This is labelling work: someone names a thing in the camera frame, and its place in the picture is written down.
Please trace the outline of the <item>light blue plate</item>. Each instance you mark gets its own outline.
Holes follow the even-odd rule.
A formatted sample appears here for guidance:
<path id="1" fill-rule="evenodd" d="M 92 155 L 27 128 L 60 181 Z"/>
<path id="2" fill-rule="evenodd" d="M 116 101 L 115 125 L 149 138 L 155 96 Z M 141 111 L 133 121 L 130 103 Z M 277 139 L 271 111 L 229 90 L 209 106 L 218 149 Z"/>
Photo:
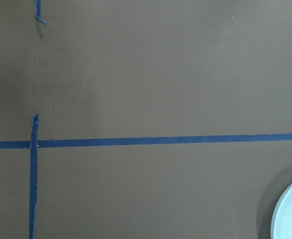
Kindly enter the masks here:
<path id="1" fill-rule="evenodd" d="M 271 221 L 272 239 L 292 239 L 292 184 L 280 196 Z"/>

